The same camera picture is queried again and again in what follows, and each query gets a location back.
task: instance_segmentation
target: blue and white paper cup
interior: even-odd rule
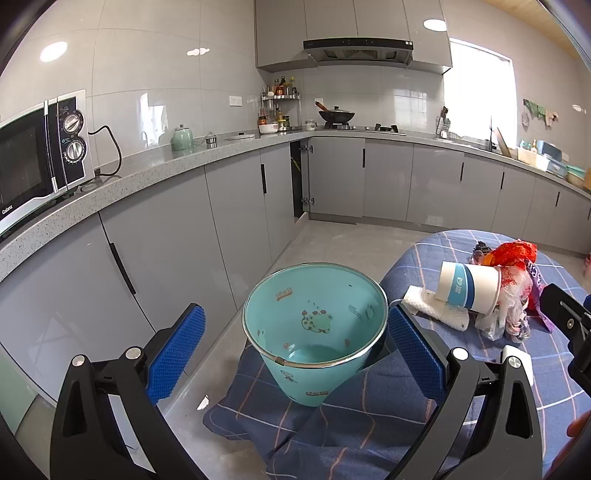
[[[500,291],[501,271],[498,267],[443,262],[435,298],[490,315]]]

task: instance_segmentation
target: power cord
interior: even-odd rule
[[[109,125],[103,125],[96,132],[88,132],[88,134],[89,135],[96,135],[98,132],[100,132],[104,128],[106,128],[107,131],[109,132],[109,135],[111,136],[111,140],[113,141],[113,143],[115,144],[115,147],[117,148],[117,153],[119,154],[119,165],[117,166],[117,170],[115,170],[113,173],[101,173],[100,168],[97,168],[95,170],[95,176],[97,176],[97,177],[114,177],[115,175],[117,175],[119,173],[119,169],[121,168],[121,162],[123,159],[121,157],[121,149],[119,148],[119,145],[117,144],[117,140],[115,140],[115,137],[113,136],[113,132],[109,128]]]

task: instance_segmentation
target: red snack bag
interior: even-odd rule
[[[517,240],[515,242],[500,244],[484,257],[482,265],[486,265],[487,267],[514,266],[525,270],[525,260],[535,263],[537,257],[538,247],[535,244]]]

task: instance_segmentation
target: wok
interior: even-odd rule
[[[354,112],[348,112],[347,110],[340,110],[339,107],[335,107],[332,110],[328,110],[324,105],[321,103],[316,102],[316,105],[321,109],[320,116],[329,124],[346,124],[348,123],[353,116],[355,115]]]

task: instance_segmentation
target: gray speckled countertop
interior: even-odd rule
[[[179,173],[201,167],[217,160],[259,148],[303,140],[310,137],[360,137],[449,148],[451,150],[500,161],[513,167],[523,168],[536,175],[555,181],[563,187],[569,188],[586,199],[591,200],[589,194],[574,187],[565,180],[550,173],[537,170],[520,161],[473,147],[421,137],[420,134],[413,134],[412,132],[405,137],[365,130],[300,131],[289,134],[264,135],[263,137],[257,135],[256,138],[239,141],[221,140],[218,137],[218,147],[211,150],[207,150],[204,143],[194,147],[190,151],[185,150],[175,153],[170,150],[169,146],[164,146],[125,157],[123,159],[123,165],[116,177],[106,180],[94,179],[84,185],[73,197],[37,216],[4,240],[0,244],[0,258],[2,258],[0,262],[0,281],[59,234],[90,215],[139,190],[178,175]],[[116,163],[112,163],[101,168],[103,171],[109,172],[113,171],[115,167]]]

